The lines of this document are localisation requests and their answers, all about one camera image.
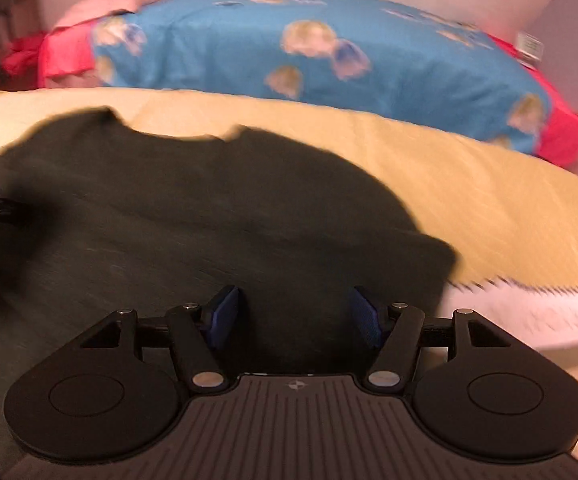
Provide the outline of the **dark green knit sweater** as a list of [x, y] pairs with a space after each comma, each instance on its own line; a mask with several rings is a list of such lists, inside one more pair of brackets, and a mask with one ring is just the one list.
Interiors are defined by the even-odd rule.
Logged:
[[107, 108], [46, 122], [0, 153], [0, 470], [19, 455], [7, 389], [110, 312], [236, 285], [240, 363], [330, 372], [364, 356], [354, 287], [432, 311], [455, 262], [385, 185], [283, 136], [159, 138]]

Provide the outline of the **small white box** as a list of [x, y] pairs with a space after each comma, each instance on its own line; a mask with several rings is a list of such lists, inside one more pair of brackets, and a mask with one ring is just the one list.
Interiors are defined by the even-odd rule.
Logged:
[[514, 48], [516, 58], [524, 66], [538, 67], [543, 56], [544, 46], [542, 42], [526, 32], [518, 32]]

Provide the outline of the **red bed sheet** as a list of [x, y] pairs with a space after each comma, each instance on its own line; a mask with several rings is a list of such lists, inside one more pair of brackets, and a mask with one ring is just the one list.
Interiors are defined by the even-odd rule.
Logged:
[[40, 46], [39, 88], [95, 88], [101, 82], [95, 71], [91, 45], [94, 24], [83, 23], [50, 32]]

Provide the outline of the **blue floral bed sheet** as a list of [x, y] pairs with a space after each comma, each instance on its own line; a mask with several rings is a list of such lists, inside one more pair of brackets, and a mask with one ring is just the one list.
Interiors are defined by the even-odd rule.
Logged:
[[387, 0], [161, 0], [99, 20], [110, 87], [362, 110], [531, 154], [551, 98], [472, 24]]

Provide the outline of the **yellow quilted bedspread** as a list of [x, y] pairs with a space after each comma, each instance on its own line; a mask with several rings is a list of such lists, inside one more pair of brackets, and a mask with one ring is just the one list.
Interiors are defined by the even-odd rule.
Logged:
[[225, 140], [260, 129], [351, 162], [385, 185], [419, 229], [454, 250], [438, 304], [480, 310], [578, 378], [574, 174], [372, 114], [194, 91], [0, 92], [0, 153], [46, 122], [100, 108], [148, 136]]

